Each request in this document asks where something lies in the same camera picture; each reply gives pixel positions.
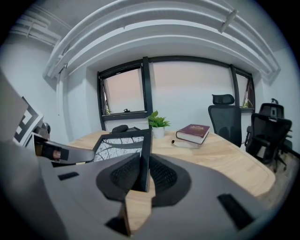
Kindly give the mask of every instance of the potted plant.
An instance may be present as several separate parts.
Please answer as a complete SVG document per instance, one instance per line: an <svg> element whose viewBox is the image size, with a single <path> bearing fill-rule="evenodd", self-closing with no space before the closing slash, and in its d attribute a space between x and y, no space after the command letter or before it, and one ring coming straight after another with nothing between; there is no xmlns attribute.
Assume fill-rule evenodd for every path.
<svg viewBox="0 0 300 240"><path fill-rule="evenodd" d="M153 135L155 138L163 138L165 136L165 127L170 126L169 121L165 118L158 117L158 111L153 112L148 117L149 125L152 126Z"/></svg>

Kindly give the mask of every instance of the desk surface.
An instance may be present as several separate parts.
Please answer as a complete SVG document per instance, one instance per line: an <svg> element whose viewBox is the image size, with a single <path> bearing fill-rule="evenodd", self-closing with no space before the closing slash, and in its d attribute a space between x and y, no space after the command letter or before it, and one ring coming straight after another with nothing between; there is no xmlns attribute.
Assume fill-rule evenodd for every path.
<svg viewBox="0 0 300 240"><path fill-rule="evenodd" d="M99 137L108 134L98 131L71 142L78 148L92 149ZM198 149L173 147L175 132L166 132L163 139L153 138L152 153L179 158L194 164L215 169L253 196L259 196L270 190L275 182L275 175L257 159L247 154L224 138L209 133ZM127 214L131 231L137 230L151 213L151 199L155 196L154 182L150 179L148 193L130 191L126 197Z"/></svg>

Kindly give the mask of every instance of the white pot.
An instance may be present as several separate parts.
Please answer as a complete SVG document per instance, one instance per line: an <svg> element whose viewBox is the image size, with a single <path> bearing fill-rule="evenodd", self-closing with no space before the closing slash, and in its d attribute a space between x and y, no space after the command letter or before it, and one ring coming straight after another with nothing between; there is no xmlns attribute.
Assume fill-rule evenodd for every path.
<svg viewBox="0 0 300 240"><path fill-rule="evenodd" d="M155 138L164 138L165 136L165 127L152 127L153 135Z"/></svg>

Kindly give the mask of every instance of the chair armrest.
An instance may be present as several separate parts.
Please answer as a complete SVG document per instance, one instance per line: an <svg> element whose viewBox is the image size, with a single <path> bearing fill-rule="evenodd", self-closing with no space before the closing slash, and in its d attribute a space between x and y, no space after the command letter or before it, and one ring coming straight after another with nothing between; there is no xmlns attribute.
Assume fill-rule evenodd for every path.
<svg viewBox="0 0 300 240"><path fill-rule="evenodd" d="M246 139L245 139L245 141L244 141L244 145L245 145L245 146L247 146L248 138L249 138L249 134L251 133L251 130L252 130L251 126L248 126L248 127L247 127L247 136L246 136Z"/></svg>
<svg viewBox="0 0 300 240"><path fill-rule="evenodd" d="M252 137L253 140L258 141L262 146L264 147L269 147L270 146L270 142L267 140L263 140L259 137Z"/></svg>

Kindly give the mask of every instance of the red book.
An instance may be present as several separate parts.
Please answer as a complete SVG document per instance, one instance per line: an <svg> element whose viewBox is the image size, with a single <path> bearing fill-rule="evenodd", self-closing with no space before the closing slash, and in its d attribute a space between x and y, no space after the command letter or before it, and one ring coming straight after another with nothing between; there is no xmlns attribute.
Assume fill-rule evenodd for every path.
<svg viewBox="0 0 300 240"><path fill-rule="evenodd" d="M210 127L205 125L190 124L176 132L176 137L189 142L202 144Z"/></svg>

